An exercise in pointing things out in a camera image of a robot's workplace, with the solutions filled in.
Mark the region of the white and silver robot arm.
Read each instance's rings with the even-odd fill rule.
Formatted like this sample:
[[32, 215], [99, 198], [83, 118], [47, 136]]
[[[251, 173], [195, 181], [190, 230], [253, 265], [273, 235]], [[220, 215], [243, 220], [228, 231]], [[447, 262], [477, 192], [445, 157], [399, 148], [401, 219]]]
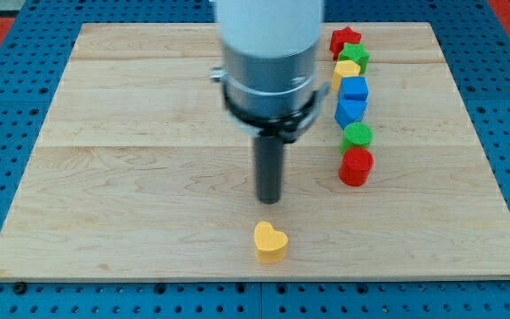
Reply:
[[228, 113], [255, 137], [285, 144], [304, 134], [328, 87], [313, 87], [322, 0], [216, 0]]

